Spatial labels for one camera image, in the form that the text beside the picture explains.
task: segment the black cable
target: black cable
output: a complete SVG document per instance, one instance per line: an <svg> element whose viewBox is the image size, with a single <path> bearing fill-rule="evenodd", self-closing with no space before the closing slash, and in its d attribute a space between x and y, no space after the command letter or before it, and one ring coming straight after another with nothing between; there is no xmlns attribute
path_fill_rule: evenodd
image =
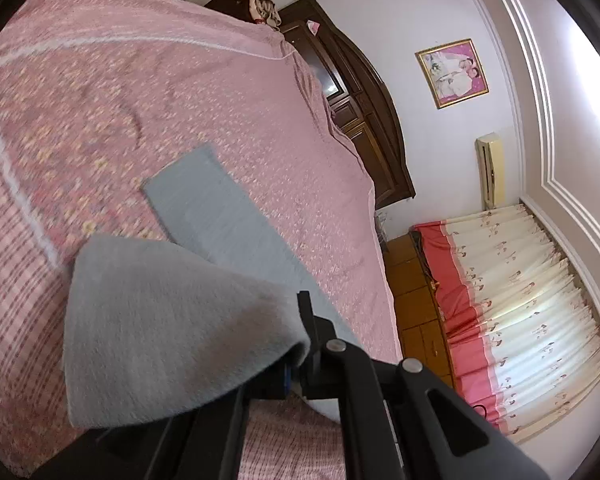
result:
<svg viewBox="0 0 600 480"><path fill-rule="evenodd" d="M472 408L482 408L484 410L484 418L487 418L487 408L485 408L484 404L474 404Z"/></svg>

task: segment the gray cloth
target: gray cloth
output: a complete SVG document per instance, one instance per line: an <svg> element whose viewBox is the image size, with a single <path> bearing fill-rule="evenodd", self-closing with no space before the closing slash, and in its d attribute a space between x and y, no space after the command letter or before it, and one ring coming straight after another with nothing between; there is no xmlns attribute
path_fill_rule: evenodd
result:
<svg viewBox="0 0 600 480"><path fill-rule="evenodd" d="M208 144L149 179L144 192L175 243L235 272L295 291L308 290L314 314L331 320L340 339L362 346L311 273L226 173ZM336 401L309 404L339 420Z"/></svg>
<svg viewBox="0 0 600 480"><path fill-rule="evenodd" d="M69 420L122 426L192 410L309 340L296 291L210 264L175 244L93 235L64 322Z"/></svg>

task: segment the white curtain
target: white curtain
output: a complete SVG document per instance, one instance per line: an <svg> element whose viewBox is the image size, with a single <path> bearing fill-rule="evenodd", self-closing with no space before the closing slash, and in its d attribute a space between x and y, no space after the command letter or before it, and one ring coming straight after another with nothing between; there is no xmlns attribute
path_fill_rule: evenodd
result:
<svg viewBox="0 0 600 480"><path fill-rule="evenodd" d="M568 261L522 205L418 226L459 389L515 442L600 380L600 328Z"/></svg>

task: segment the framed picture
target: framed picture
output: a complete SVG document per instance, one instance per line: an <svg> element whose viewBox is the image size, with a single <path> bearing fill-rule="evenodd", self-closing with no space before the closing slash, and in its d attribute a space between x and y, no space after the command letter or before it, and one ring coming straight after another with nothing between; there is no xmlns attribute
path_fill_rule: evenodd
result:
<svg viewBox="0 0 600 480"><path fill-rule="evenodd" d="M474 42L455 41L416 53L438 108L489 91Z"/></svg>

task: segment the pink bedspread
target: pink bedspread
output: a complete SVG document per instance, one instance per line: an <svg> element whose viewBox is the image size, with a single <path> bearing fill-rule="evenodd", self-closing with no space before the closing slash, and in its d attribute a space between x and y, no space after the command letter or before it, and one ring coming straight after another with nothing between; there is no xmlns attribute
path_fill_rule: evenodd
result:
<svg viewBox="0 0 600 480"><path fill-rule="evenodd" d="M372 357L400 350L372 182L281 34L177 0L29 0L0 35L0 458L30 474L66 419L72 259L96 231L163 238L143 179L211 142ZM341 478L339 427L254 403L242 479Z"/></svg>

